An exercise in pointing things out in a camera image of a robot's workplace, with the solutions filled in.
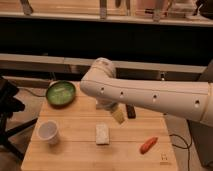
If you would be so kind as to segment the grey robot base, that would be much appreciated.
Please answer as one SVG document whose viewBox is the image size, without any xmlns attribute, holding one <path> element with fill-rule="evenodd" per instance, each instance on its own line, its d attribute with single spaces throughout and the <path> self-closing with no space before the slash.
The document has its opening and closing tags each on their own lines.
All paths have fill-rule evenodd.
<svg viewBox="0 0 213 171">
<path fill-rule="evenodd" d="M 189 121 L 188 126 L 201 165 L 213 171 L 213 127 L 194 121 Z"/>
</svg>

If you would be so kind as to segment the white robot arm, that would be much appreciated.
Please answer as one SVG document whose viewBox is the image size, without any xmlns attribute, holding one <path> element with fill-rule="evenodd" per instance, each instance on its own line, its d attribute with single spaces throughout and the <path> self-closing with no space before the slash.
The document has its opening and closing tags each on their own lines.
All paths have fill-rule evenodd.
<svg viewBox="0 0 213 171">
<path fill-rule="evenodd" d="M 123 103 L 213 127 L 213 83 L 118 79 L 114 63 L 98 58 L 81 79 L 80 89 L 118 122 L 124 121 L 118 109 Z"/>
</svg>

